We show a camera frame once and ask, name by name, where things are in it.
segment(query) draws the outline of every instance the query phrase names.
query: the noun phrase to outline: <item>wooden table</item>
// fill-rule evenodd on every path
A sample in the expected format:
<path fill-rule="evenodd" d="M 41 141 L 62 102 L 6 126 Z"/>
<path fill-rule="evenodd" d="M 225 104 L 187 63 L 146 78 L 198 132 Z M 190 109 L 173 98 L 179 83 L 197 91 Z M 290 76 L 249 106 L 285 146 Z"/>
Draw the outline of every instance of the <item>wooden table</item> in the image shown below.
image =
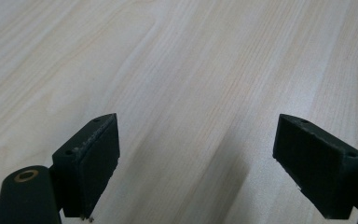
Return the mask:
<path fill-rule="evenodd" d="M 286 113 L 358 148 L 358 1 L 0 1 L 0 185 L 113 112 L 94 223 L 356 223 L 272 147 Z"/>

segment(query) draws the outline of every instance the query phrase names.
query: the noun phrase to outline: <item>wood grain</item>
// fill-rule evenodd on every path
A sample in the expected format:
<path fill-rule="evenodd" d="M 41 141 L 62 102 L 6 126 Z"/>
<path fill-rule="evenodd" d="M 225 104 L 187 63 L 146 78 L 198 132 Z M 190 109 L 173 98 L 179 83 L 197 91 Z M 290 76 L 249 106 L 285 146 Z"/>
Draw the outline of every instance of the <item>wood grain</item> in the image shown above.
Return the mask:
<path fill-rule="evenodd" d="M 94 223 L 356 223 L 271 155 L 280 113 L 358 148 L 358 1 L 0 1 L 0 185 L 112 112 Z"/>

